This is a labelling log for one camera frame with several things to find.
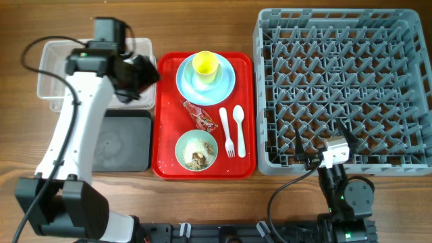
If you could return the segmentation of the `red snack wrapper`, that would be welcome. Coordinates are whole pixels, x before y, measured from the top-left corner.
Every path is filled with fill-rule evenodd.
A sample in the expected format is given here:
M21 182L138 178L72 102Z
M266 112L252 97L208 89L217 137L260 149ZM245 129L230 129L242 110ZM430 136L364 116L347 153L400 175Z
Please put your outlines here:
M190 101L184 101L183 106L186 108L190 114L192 120L194 121L196 127L199 130L204 130L211 133L218 125L212 120L209 114L200 107L193 105Z

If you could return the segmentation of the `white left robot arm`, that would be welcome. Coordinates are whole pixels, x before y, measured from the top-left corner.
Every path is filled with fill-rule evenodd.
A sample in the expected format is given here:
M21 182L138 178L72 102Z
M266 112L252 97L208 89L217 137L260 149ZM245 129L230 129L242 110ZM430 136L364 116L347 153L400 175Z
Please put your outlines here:
M136 216L109 208L92 185L92 163L108 104L139 99L159 80L147 56L125 60L107 49L74 49L66 59L68 87L49 150L33 178L20 178L16 198L39 236L76 238L88 242L145 242Z

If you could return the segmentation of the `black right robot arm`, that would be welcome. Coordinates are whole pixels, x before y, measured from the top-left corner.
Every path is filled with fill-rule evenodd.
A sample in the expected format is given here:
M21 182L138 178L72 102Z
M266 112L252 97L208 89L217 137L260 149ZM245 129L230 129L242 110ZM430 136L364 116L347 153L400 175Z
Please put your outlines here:
M373 214L375 186L366 177L348 177L344 163L353 160L359 140L337 120L339 136L328 138L316 153L304 151L295 131L294 160L302 161L309 174L317 172L329 208L318 215L315 242L377 242L377 229L368 218Z

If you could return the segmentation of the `green bowl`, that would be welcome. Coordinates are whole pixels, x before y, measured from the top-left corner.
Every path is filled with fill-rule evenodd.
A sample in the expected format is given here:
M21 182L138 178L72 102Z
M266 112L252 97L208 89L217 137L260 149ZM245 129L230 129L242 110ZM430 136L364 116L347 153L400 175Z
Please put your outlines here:
M175 157L186 170L201 172L210 168L218 156L214 137L203 130L190 130L175 145Z

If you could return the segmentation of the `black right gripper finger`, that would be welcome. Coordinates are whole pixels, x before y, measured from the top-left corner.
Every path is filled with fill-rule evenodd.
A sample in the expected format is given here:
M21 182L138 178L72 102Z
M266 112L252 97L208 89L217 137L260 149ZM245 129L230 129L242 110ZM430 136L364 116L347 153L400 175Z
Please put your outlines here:
M358 139L355 137L342 123L341 119L336 120L337 128L339 130L339 133L346 139L346 142L348 143L348 147L350 149L357 149L358 148Z
M302 138L300 136L300 133L298 131L298 129L295 129L295 139L296 139L296 145L295 145L295 155L296 156L304 156L305 152L304 152L304 148L302 145Z

